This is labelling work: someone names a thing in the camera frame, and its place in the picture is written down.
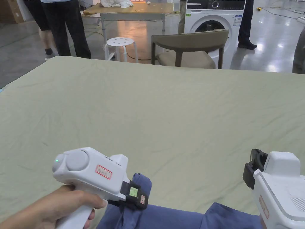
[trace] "white stool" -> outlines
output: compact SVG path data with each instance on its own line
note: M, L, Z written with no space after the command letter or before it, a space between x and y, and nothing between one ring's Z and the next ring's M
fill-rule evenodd
M105 60L111 60L111 58L114 56L114 53L111 53L109 55L109 48L108 46L114 46L115 47L115 52L116 52L116 58L117 61L120 61L120 52L119 52L119 47L123 46L124 47L124 62L127 62L127 52L126 52L126 45L131 45L134 44L135 48L135 62L139 63L138 60L138 52L137 52L137 45L133 39L127 38L127 37L114 37L111 38L107 41L105 44Z

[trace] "sticker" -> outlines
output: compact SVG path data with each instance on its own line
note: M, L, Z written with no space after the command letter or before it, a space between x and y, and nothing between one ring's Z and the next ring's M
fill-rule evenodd
M235 15L233 26L240 26L242 22L242 15Z
M268 208L267 208L262 196L260 196L259 202L260 202L260 206L262 207L262 209L265 213L266 218L268 219L269 218L269 211L268 211Z
M141 195L141 204L145 204L145 196Z
M111 179L112 172L109 171L108 169L104 168L101 165L97 165L95 172L98 173L99 175L107 178L108 180Z
M133 197L137 197L138 195L138 190L136 188L131 187L129 191L129 195Z

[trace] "green tag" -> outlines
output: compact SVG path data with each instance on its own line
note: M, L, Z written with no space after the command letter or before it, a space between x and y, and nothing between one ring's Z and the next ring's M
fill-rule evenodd
M138 190L137 190L136 188L131 187L131 188L130 188L129 195L130 195L130 196L133 196L133 197L137 197L137 195L138 195Z

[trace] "chair leg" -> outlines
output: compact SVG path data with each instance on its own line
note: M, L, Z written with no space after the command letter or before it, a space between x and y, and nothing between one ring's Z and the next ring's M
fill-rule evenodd
M134 42L134 48L135 48L135 62L139 63L139 59L138 59L138 50L137 50L137 45Z
M116 53L116 58L117 58L117 61L120 61L120 51L119 51L119 47L115 47L115 53Z
M151 61L151 64L155 65L155 62L156 62L156 44L154 42L152 42L152 61Z
M224 58L224 47L219 49L219 56L218 56L218 69L222 69L222 62Z
M123 48L124 48L124 62L127 62L127 52L126 52L126 46L124 45L123 46Z
M109 48L107 44L105 44L104 50L105 50L105 60L109 60Z
M175 62L175 67L181 67L181 62L182 62L182 54L181 52L176 52L176 62Z

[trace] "red label sticker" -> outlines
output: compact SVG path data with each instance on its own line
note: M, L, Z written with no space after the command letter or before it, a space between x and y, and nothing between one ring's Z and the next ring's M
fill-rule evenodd
M101 165L97 165L95 172L98 173L99 175L107 178L108 180L111 179L112 172L109 171L108 169L104 168Z
M263 211L264 211L264 213L265 213L266 218L268 219L269 216L270 216L270 215L269 215L269 211L268 211L268 208L267 208L267 206L266 206L266 204L265 204L265 202L264 202L262 196L260 196L259 202L260 202L260 205L261 205L261 207L262 207L262 209L263 209Z
M145 204L145 196L141 195L141 201L140 202L141 202L141 204Z

